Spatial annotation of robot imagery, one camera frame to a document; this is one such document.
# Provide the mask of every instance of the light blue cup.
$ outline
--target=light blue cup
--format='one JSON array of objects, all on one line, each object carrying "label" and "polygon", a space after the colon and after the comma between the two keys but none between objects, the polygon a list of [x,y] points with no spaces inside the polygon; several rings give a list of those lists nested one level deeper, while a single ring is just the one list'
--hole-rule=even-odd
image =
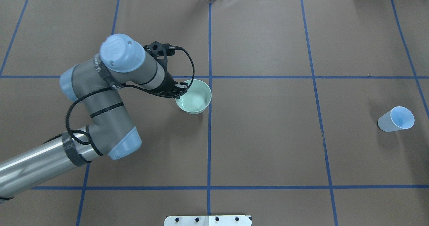
[{"label": "light blue cup", "polygon": [[394,107],[378,119],[378,127],[385,132],[409,129],[413,125],[413,113],[401,106]]},{"label": "light blue cup", "polygon": [[187,113],[199,114],[202,113],[210,104],[211,90],[210,87],[201,80],[194,79],[189,90],[176,99],[176,103]]}]

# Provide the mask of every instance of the mint green cup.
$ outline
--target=mint green cup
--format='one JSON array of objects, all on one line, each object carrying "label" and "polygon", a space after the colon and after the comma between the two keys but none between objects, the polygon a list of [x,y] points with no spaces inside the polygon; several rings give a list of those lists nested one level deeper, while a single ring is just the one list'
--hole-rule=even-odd
[{"label": "mint green cup", "polygon": [[210,87],[203,81],[194,79],[189,90],[180,99],[176,99],[176,104],[185,112],[196,115],[202,113],[208,107],[210,101]]}]

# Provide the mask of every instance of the light blue cap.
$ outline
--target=light blue cap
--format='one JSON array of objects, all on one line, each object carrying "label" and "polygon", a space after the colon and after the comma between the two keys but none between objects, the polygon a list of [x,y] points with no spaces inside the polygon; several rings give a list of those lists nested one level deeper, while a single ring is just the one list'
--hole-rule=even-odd
[{"label": "light blue cap", "polygon": [[111,70],[127,73],[138,69],[146,58],[141,44],[128,35],[117,33],[107,37],[100,46],[101,61]]},{"label": "light blue cap", "polygon": [[131,153],[137,151],[141,146],[141,138],[138,135],[137,128],[133,127],[129,133],[109,152],[109,156],[113,160],[121,159]]},{"label": "light blue cap", "polygon": [[69,100],[71,101],[76,101],[78,99],[75,94],[75,91],[73,90],[73,83],[72,83],[73,70],[75,69],[76,66],[77,65],[68,69],[60,76],[61,90],[63,91],[64,95],[66,95],[67,98],[69,98]]}]

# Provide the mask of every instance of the blue plastic cup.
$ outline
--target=blue plastic cup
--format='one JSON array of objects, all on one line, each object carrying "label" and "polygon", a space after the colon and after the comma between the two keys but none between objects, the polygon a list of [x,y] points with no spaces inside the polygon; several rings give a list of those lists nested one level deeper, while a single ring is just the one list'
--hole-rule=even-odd
[{"label": "blue plastic cup", "polygon": [[182,110],[190,114],[202,113],[210,104],[211,90],[210,87],[201,80],[194,79],[188,91],[176,99],[176,103]]},{"label": "blue plastic cup", "polygon": [[378,127],[385,132],[409,129],[413,125],[413,113],[401,106],[394,107],[378,119]]}]

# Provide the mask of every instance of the white metal plate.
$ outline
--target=white metal plate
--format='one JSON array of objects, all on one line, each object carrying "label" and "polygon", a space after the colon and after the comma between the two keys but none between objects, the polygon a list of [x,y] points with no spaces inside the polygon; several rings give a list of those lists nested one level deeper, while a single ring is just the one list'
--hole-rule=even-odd
[{"label": "white metal plate", "polygon": [[251,226],[252,217],[248,215],[213,216],[169,216],[164,226]]}]

